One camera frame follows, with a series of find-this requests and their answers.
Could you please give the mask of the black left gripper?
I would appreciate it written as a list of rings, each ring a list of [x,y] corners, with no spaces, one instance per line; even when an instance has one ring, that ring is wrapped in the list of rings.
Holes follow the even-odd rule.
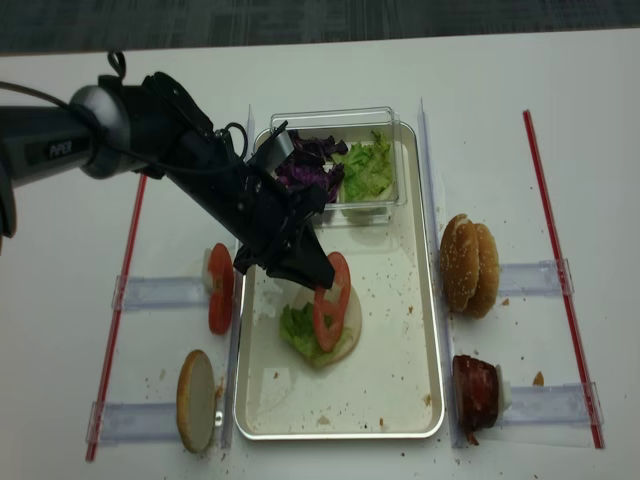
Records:
[[[264,170],[231,161],[222,139],[207,142],[195,133],[182,135],[169,159],[185,168],[213,170],[167,176],[241,242],[233,261],[238,272],[258,265],[271,278],[311,290],[333,285],[334,267],[311,224],[324,211],[323,188],[289,192]]]

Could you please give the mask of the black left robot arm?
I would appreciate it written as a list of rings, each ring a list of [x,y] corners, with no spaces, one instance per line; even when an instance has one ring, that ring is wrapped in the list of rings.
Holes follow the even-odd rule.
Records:
[[[285,158],[277,129],[254,155],[236,150],[172,77],[138,86],[104,75],[66,103],[1,110],[1,233],[17,230],[15,190],[78,168],[94,179],[124,172],[168,178],[240,241],[234,265],[259,266],[308,288],[331,286],[334,270],[311,224],[327,201],[307,187],[290,193],[267,170]]]

